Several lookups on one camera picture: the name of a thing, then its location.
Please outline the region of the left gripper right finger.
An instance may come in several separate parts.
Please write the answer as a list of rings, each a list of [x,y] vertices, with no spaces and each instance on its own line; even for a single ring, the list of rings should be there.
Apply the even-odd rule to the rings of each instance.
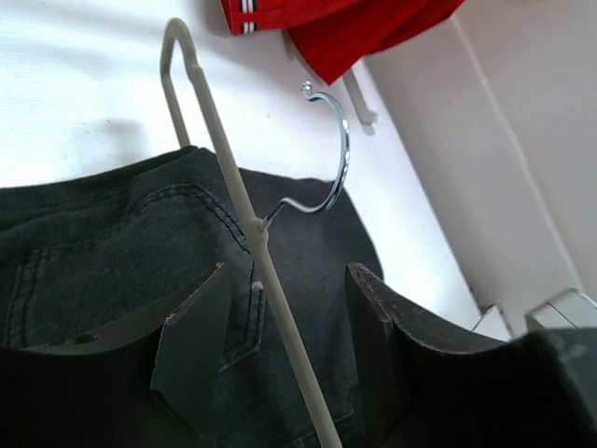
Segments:
[[[359,263],[345,291],[371,447],[592,447],[596,332],[463,329]]]

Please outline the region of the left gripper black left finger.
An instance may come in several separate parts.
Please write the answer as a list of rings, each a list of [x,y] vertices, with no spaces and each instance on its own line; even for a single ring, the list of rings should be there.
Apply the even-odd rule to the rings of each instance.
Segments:
[[[221,264],[66,344],[3,348],[2,445],[200,445],[213,423],[231,299]]]

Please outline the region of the black denim trousers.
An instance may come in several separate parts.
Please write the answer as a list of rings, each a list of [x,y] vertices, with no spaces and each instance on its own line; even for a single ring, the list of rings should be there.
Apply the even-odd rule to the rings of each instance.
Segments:
[[[213,153],[1,191],[1,351],[63,345],[218,265],[232,299],[208,437],[196,447],[314,447],[317,437]]]

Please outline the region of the grey metal trouser hanger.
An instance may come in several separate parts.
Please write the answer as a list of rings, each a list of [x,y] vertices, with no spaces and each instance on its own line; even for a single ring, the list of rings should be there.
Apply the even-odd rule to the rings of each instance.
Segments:
[[[283,197],[265,217],[259,218],[255,214],[239,168],[229,147],[229,141],[215,106],[209,84],[199,64],[190,31],[182,20],[172,18],[167,22],[161,44],[160,81],[178,143],[181,146],[187,146],[190,141],[171,77],[175,44],[178,44],[182,50],[187,78],[193,87],[203,120],[214,144],[220,171],[226,182],[237,217],[242,224],[245,240],[253,256],[264,290],[270,300],[276,325],[281,334],[285,351],[298,381],[318,441],[322,447],[341,447],[339,433],[336,430],[304,343],[299,335],[285,292],[274,268],[268,249],[268,239],[269,227],[284,207],[289,206],[300,213],[314,215],[329,210],[340,196],[350,164],[350,131],[346,115],[340,103],[332,95],[324,91],[315,91],[309,81],[303,83],[301,90],[305,95],[305,99],[309,102],[322,101],[326,103],[331,107],[338,121],[340,163],[337,176],[331,190],[321,203],[309,206],[291,197]]]

